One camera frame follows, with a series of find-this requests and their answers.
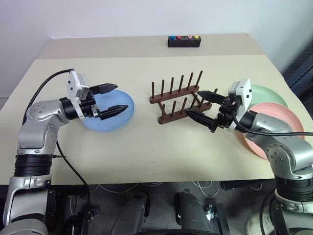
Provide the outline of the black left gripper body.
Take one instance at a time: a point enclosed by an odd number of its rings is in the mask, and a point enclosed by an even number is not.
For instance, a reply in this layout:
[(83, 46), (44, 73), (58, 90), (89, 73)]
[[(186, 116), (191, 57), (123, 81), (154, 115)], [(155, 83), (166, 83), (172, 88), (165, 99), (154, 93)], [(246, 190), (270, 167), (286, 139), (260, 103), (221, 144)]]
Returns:
[(79, 105), (81, 111), (83, 112), (84, 117), (90, 118), (99, 117), (99, 109), (96, 105), (94, 95), (91, 91), (88, 91), (86, 97), (81, 99), (80, 101), (81, 103)]

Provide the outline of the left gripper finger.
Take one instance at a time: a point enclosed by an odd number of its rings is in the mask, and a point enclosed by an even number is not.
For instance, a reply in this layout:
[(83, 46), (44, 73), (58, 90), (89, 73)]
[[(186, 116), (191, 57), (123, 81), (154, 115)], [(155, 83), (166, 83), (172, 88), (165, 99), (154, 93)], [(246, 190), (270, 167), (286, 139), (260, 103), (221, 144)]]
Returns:
[(115, 105), (109, 107), (105, 111), (100, 111), (99, 109), (97, 109), (97, 114), (101, 120), (105, 120), (119, 115), (120, 113), (124, 112), (127, 108), (128, 105)]
[(89, 88), (92, 94), (106, 94), (118, 88), (116, 84), (105, 83), (96, 86), (92, 86)]

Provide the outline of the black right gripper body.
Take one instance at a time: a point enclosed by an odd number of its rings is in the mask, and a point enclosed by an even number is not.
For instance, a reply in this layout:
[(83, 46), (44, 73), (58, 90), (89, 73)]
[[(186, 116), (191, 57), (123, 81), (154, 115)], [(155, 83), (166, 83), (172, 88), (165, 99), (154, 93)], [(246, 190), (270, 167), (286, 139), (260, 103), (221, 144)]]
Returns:
[(219, 112), (215, 117), (210, 130), (212, 133), (216, 131), (218, 127), (220, 128), (230, 128), (233, 123), (234, 128), (228, 129), (229, 132), (234, 131), (237, 127), (233, 121), (232, 113), (237, 113), (240, 105), (241, 99), (237, 96), (235, 98), (229, 98), (228, 96), (222, 96), (219, 98), (215, 98), (211, 103), (219, 104)]

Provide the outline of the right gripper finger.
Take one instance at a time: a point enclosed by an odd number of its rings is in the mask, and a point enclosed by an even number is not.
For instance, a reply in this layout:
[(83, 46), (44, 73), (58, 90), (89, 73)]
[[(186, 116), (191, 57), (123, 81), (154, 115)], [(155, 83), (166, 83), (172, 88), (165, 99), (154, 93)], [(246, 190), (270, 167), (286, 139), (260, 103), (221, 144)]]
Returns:
[(192, 120), (208, 127), (209, 129), (216, 129), (217, 128), (215, 120), (206, 116), (204, 113), (202, 113), (200, 111), (193, 110), (193, 109), (184, 109), (184, 112)]
[(198, 91), (197, 95), (211, 103), (222, 104), (224, 101), (224, 96), (211, 91)]

